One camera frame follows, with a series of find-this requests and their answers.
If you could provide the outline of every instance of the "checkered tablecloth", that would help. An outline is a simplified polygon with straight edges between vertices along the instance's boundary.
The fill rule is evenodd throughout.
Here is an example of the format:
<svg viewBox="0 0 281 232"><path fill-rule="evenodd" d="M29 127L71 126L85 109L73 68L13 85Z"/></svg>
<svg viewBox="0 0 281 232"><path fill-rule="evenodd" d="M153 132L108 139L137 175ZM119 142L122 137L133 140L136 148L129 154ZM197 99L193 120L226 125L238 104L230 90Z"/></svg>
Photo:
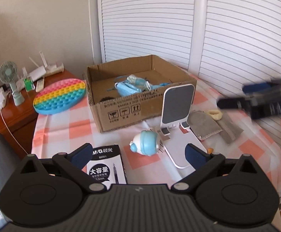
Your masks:
<svg viewBox="0 0 281 232"><path fill-rule="evenodd" d="M211 110L217 108L219 93L198 80L193 110ZM202 142L205 148L213 148L227 158L239 158L250 153L257 160L278 192L281 191L281 150L276 143L256 123L241 111L229 111L234 123L244 129L241 136L227 145L219 134ZM118 129L99 133L95 125L88 99L71 109L55 115L39 115L35 127L32 153L39 158L50 158L58 152L70 153L86 142L93 147L118 144L121 148L127 180L130 184L167 183L171 186L194 169L177 169L164 153L151 157L130 151L129 143L142 130L157 127L161 117Z"/></svg>

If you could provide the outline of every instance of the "green package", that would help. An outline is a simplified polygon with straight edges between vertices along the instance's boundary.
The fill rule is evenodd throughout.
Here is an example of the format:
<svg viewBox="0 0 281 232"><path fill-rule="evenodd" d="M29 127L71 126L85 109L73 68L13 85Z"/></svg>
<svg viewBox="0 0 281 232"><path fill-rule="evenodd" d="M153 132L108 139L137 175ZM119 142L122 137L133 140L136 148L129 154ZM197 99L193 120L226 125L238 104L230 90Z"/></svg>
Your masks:
<svg viewBox="0 0 281 232"><path fill-rule="evenodd" d="M31 91L31 90L35 89L35 86L33 84L33 81L32 81L31 77L24 78L24 84L25 84L26 91Z"/></svg>

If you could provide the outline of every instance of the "rainbow cushion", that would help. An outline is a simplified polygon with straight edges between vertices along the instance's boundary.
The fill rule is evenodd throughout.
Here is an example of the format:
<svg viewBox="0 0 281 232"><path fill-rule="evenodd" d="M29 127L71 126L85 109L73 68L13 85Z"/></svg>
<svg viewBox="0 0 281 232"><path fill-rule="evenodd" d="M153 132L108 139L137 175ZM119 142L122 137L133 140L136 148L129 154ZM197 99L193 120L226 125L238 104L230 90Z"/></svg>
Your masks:
<svg viewBox="0 0 281 232"><path fill-rule="evenodd" d="M33 100L35 111L42 115L63 112L77 104L85 95L83 81L69 78L58 81L44 88Z"/></svg>

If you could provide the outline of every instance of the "gray pouch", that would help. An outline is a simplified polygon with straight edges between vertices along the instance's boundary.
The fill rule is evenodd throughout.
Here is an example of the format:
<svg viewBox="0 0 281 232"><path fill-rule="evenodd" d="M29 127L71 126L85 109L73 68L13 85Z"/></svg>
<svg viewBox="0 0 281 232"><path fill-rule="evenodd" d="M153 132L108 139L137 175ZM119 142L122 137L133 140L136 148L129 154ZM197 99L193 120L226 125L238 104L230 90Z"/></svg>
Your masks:
<svg viewBox="0 0 281 232"><path fill-rule="evenodd" d="M223 130L219 134L221 135L221 137L225 140L225 142L227 144L232 143L243 132L243 129L241 129L239 126L234 124L233 121L231 120L230 116L227 115L226 112L223 112L222 119L217 120L217 123Z"/></svg>
<svg viewBox="0 0 281 232"><path fill-rule="evenodd" d="M222 131L221 127L203 111L195 111L189 114L187 120L192 132L199 140L204 140L211 135Z"/></svg>

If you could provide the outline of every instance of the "remote control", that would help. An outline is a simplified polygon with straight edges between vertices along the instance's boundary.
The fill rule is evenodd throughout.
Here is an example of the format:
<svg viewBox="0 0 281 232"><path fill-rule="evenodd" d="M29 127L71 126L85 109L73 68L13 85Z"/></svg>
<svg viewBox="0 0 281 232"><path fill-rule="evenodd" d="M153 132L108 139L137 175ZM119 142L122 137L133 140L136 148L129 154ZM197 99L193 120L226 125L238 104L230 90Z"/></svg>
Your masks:
<svg viewBox="0 0 281 232"><path fill-rule="evenodd" d="M41 90L44 89L44 79L40 79L37 83L36 83L36 92L40 92Z"/></svg>

